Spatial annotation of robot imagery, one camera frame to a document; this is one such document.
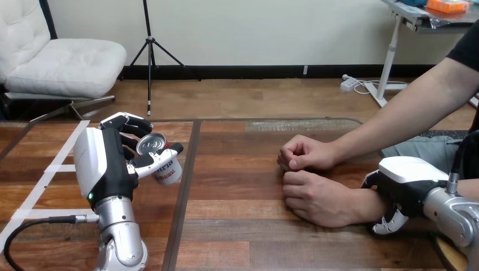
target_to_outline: white cable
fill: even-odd
[[[359,85],[355,86],[354,87],[354,92],[358,93],[358,94],[369,94],[369,91],[368,92],[361,92],[361,91],[358,91],[356,88],[358,86],[363,86],[363,87],[366,87],[364,84],[366,83],[372,83],[373,85],[378,85],[379,86],[379,80],[370,80],[370,81],[364,81],[364,80],[358,80],[359,82]],[[389,83],[396,83],[396,84],[405,84],[407,85],[406,82],[400,82],[400,81],[388,81],[386,82],[386,84],[389,84]]]

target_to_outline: desk leg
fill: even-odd
[[[403,24],[403,20],[404,17],[399,15],[396,16],[396,26],[394,27],[393,38],[391,39],[391,44],[389,44],[389,48],[387,50],[386,62],[384,63],[384,67],[382,69],[382,75],[378,88],[376,89],[373,84],[365,85],[369,93],[381,107],[385,106],[387,103],[386,99],[384,99],[384,90],[386,89],[389,73],[391,72],[391,66],[393,65],[394,61],[394,55],[396,54],[396,48],[398,47],[399,31]]]

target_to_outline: person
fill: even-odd
[[[466,104],[479,90],[479,20],[439,64],[396,95],[369,121],[341,138],[319,142],[297,135],[277,158],[286,173],[286,205],[316,225],[339,228],[375,222],[392,208],[372,189],[350,189],[304,171],[335,165],[384,148],[386,156],[415,156],[449,173],[457,144],[448,137],[415,137]],[[479,110],[472,130],[479,129]],[[479,201],[478,180],[459,181],[462,196]]]

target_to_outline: wrist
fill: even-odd
[[[334,150],[333,161],[335,165],[341,164],[351,158],[351,147],[347,138],[345,139],[344,137],[345,135],[330,143]]]
[[[350,224],[363,224],[380,220],[391,206],[373,189],[351,189]]]

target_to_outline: wooden table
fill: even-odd
[[[24,136],[7,147],[9,152],[0,160],[2,229],[8,223],[71,211],[63,209],[89,208],[68,166],[73,164],[70,150],[52,165],[61,160],[60,150],[79,125],[97,126],[29,125]],[[134,192],[134,214],[149,250],[146,270],[443,268],[425,238],[403,235],[378,240],[364,226],[325,229],[285,208],[282,173],[276,164],[279,148],[298,133],[334,140],[359,126],[356,121],[193,120],[154,122],[154,126],[155,132],[185,146],[179,156],[184,172],[181,182],[168,187],[145,177]],[[357,188],[379,161],[379,155],[370,155],[324,175]],[[32,194],[38,197],[33,203]],[[11,252],[26,270],[91,270],[98,237],[96,225],[45,224],[22,232]],[[3,257],[0,270],[11,270]]]

